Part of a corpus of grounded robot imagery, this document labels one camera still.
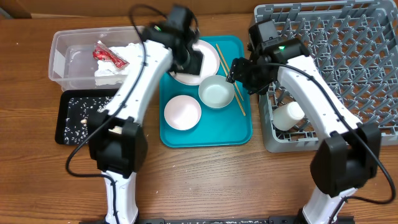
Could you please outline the small pink bowl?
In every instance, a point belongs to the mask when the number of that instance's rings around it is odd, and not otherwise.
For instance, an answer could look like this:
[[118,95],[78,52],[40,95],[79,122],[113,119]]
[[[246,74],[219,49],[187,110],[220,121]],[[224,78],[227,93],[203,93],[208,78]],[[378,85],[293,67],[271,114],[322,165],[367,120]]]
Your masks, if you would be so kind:
[[195,127],[201,118],[201,106],[188,95],[178,95],[169,100],[164,108],[166,123],[179,131]]

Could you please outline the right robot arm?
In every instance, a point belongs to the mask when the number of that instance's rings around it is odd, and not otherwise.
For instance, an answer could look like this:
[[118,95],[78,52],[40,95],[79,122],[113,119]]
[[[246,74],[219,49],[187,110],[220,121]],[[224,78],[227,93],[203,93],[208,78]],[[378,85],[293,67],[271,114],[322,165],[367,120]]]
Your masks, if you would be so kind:
[[248,32],[251,55],[232,61],[227,81],[242,83],[250,95],[265,95],[279,82],[293,96],[320,143],[310,164],[316,187],[294,222],[335,223],[343,204],[380,169],[381,132],[345,108],[301,40],[283,39],[272,20],[257,22]]

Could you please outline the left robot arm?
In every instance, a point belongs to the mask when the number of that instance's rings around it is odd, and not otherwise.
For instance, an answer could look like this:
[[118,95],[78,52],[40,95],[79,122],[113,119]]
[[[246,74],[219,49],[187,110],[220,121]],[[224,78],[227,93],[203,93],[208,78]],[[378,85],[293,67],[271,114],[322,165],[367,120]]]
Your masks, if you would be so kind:
[[135,223],[135,179],[147,154],[143,120],[165,73],[199,75],[203,54],[194,50],[200,31],[189,8],[174,5],[164,21],[137,30],[134,68],[104,107],[88,118],[88,148],[105,180],[108,212],[104,223]]

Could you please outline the white cup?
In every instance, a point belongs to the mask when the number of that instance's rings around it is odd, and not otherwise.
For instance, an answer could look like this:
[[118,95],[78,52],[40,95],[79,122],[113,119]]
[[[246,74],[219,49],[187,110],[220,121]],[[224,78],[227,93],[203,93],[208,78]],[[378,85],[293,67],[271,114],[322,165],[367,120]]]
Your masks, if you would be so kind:
[[288,131],[301,121],[304,116],[305,113],[300,105],[296,101],[292,101],[273,111],[273,125],[281,131]]

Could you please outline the large white plate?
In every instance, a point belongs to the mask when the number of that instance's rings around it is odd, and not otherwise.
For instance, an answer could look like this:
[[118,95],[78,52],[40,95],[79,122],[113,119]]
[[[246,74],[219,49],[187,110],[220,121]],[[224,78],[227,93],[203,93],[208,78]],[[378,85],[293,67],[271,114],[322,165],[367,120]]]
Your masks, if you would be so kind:
[[204,40],[199,40],[193,44],[193,49],[199,50],[203,54],[200,74],[170,73],[176,81],[190,86],[199,85],[205,78],[216,75],[220,67],[220,57],[211,44]]

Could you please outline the wooden chopstick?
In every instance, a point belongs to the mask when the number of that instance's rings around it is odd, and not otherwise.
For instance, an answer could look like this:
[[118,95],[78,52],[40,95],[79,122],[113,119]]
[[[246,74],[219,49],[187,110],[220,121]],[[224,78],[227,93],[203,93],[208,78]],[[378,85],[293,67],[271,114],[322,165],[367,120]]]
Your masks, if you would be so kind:
[[[229,72],[230,72],[229,66],[228,66],[228,64],[227,64],[227,62],[226,62],[226,60],[225,60],[225,58],[224,58],[224,55],[223,55],[223,53],[222,53],[222,51],[221,51],[221,49],[220,49],[220,47],[219,47],[218,44],[216,44],[216,48],[217,48],[217,50],[218,50],[218,53],[219,53],[220,56],[221,56],[221,59],[222,59],[224,65],[226,66],[226,70],[228,71],[228,74],[229,74]],[[241,92],[240,92],[239,87],[237,86],[236,83],[234,83],[234,85],[235,85],[235,87],[236,87],[236,89],[237,89],[237,91],[238,91],[239,96],[240,96],[241,99],[244,101],[244,98],[243,98],[243,96],[242,96],[242,94],[241,94]]]
[[[223,65],[221,59],[220,59],[220,65],[222,66],[222,68],[223,68],[223,70],[224,70],[224,74],[225,74],[226,77],[228,78],[227,69],[226,69],[226,67]],[[240,107],[240,109],[241,109],[241,112],[242,112],[243,116],[246,116],[246,112],[245,112],[245,110],[244,110],[244,108],[243,108],[243,106],[242,106],[242,104],[241,104],[241,101],[240,101],[240,99],[239,99],[239,97],[238,97],[238,95],[237,95],[235,89],[234,89],[234,96],[235,96],[235,98],[236,98],[236,101],[238,102],[238,105],[239,105],[239,107]]]

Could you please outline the red snack wrapper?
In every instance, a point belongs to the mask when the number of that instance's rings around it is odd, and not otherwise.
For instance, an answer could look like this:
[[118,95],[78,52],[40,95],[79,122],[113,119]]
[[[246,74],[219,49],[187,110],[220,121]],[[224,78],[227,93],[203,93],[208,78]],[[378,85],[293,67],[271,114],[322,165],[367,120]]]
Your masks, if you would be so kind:
[[100,40],[95,43],[93,57],[100,61],[111,62],[117,69],[124,69],[129,65],[129,62],[127,60],[122,58],[122,56],[114,53]]

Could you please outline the white napkin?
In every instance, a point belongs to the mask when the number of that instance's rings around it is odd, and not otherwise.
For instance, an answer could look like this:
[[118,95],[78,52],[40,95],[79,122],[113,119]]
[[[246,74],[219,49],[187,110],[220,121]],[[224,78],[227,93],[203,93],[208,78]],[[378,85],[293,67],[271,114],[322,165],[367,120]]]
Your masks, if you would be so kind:
[[141,44],[130,43],[125,47],[110,47],[110,50],[125,59],[128,64],[124,68],[117,68],[113,62],[98,60],[98,69],[95,71],[96,86],[123,83],[131,71],[141,67]]

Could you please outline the rice pile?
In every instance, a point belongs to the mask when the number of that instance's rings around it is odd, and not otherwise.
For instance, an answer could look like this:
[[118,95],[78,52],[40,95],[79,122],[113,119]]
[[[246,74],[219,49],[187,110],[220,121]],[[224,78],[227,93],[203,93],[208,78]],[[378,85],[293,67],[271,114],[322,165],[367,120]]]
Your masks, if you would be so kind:
[[71,98],[67,104],[65,127],[61,132],[62,143],[79,145],[88,136],[88,117],[104,111],[112,99],[112,96]]

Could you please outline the grey bowl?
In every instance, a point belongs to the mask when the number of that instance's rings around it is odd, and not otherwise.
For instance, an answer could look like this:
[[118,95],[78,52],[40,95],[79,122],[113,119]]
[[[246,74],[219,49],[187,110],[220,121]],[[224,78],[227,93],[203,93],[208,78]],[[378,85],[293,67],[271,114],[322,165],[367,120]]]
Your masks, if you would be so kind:
[[205,78],[198,87],[198,96],[209,108],[221,109],[234,100],[234,86],[226,77],[213,75]]

